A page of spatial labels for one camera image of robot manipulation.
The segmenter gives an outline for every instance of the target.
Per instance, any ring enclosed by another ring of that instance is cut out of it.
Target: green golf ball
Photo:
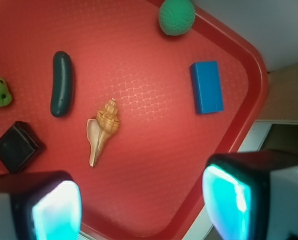
[[[177,36],[187,32],[195,19],[195,11],[189,0],[166,0],[159,12],[159,23],[166,35]]]

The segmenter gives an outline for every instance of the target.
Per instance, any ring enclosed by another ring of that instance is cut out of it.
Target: black box
[[[0,160],[10,173],[22,171],[44,149],[26,122],[16,121],[0,138]]]

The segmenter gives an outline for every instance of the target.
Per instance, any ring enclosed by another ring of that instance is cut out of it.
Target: blue block
[[[216,61],[196,62],[190,70],[196,113],[223,111],[218,63]]]

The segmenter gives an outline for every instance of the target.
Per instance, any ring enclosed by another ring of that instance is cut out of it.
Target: conch shell
[[[96,119],[87,122],[87,137],[91,145],[89,164],[94,167],[103,150],[106,141],[114,135],[119,127],[118,108],[115,99],[111,99],[98,110]]]

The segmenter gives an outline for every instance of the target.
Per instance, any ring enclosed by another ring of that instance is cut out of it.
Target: dark green cucumber
[[[51,114],[54,117],[66,115],[73,99],[73,72],[70,56],[58,51],[53,57],[53,87],[51,98]]]

